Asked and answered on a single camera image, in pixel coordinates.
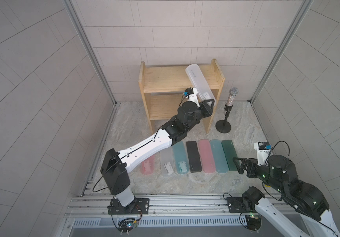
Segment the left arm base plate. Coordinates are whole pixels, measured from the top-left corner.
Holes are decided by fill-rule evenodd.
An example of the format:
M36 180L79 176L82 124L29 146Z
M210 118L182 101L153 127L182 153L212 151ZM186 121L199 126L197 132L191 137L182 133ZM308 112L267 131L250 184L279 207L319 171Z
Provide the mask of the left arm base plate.
M111 200L108 208L109 215L134 215L148 214L149 198L135 198L135 200L127 206L123 206L117 198Z

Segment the blue-grey pencil case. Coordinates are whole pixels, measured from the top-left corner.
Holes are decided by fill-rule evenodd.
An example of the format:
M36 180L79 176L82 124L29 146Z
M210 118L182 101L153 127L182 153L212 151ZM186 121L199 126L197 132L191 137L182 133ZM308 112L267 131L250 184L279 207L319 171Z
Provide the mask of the blue-grey pencil case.
M216 172L227 173L229 171L229 168L221 141L217 139L210 140L210 146L215 162Z

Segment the black pencil case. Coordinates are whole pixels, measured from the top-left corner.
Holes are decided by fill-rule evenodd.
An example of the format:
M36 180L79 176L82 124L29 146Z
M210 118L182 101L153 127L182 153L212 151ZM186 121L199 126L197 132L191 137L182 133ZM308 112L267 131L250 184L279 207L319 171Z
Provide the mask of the black pencil case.
M190 172L196 173L202 171L202 164L200 160L200 154L196 141L186 142L187 154L189 159Z

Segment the light teal pencil case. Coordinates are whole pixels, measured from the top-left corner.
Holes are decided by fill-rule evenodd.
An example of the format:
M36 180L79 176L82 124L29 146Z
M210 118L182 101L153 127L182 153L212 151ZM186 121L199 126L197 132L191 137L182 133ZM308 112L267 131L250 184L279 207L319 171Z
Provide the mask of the light teal pencil case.
M172 149L178 174L187 174L189 163L184 143L180 141L173 145Z

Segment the pink pencil case shelf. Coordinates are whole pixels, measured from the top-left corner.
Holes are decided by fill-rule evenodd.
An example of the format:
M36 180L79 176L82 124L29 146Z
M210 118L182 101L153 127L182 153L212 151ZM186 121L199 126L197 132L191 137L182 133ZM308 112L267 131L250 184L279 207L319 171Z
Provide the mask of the pink pencil case shelf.
M203 171L205 173L214 173L216 168L209 140L199 140L198 146Z
M141 163L141 173L143 175L150 175L154 171L154 161L155 161L155 155L147 158Z

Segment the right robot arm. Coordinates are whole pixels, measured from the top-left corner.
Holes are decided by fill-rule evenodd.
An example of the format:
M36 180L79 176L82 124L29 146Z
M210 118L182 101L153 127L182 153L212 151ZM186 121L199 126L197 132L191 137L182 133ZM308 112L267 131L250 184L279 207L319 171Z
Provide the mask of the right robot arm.
M329 204L314 185L299 179L295 164L281 155L271 155L265 165L257 159L233 158L239 174L258 178L264 185L278 191L281 199L302 217L308 231L298 228L280 213L256 187L243 193L245 212L256 212L266 218L286 237L339 237Z

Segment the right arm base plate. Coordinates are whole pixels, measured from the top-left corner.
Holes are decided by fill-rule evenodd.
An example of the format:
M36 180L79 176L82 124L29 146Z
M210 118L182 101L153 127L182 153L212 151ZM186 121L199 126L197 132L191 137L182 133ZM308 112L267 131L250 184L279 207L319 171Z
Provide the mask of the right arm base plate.
M246 197L227 197L230 213L249 213L254 211L254 204Z

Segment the dark green pencil case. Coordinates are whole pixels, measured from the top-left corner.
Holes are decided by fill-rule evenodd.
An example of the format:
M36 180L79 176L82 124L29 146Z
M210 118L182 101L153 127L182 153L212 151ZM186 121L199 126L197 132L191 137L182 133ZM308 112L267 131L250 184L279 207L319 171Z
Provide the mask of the dark green pencil case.
M222 140L222 147L225 153L228 169L230 171L237 171L237 167L234 158L237 158L237 152L235 150L232 140Z

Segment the white translucent pencil case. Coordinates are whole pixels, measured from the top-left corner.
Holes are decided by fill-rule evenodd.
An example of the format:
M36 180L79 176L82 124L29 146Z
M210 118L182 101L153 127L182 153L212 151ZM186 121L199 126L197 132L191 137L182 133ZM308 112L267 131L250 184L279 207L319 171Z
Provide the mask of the white translucent pencil case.
M171 147L160 151L161 174L170 177L175 174L176 167L174 162L173 150Z

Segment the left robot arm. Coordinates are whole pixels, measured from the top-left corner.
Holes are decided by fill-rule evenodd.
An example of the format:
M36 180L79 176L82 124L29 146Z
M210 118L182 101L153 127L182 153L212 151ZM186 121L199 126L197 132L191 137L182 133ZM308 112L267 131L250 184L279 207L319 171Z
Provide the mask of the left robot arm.
M167 149L183 140L188 132L202 119L213 114L214 99L184 102L177 110L177 115L164 123L147 139L121 151L110 149L106 152L101 167L101 178L110 193L126 209L136 205L136 197L130 189L129 173L141 162L156 153Z

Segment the frosted white pencil case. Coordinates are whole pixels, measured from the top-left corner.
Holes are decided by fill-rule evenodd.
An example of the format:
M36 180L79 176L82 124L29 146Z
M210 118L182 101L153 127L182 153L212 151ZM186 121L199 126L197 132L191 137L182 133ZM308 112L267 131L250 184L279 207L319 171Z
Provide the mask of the frosted white pencil case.
M199 101L213 99L216 102L209 84L207 83L200 67L197 64L191 64L185 69L186 74L192 84L192 87L197 90L197 98Z

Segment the pink pencil case top shelf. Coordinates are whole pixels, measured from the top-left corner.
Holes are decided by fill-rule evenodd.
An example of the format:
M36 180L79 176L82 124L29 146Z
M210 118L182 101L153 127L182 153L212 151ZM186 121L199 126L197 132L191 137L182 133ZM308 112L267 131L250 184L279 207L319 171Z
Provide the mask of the pink pencil case top shelf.
M141 173L143 175L150 175L154 171L154 161L155 161L155 155L147 158L141 163Z

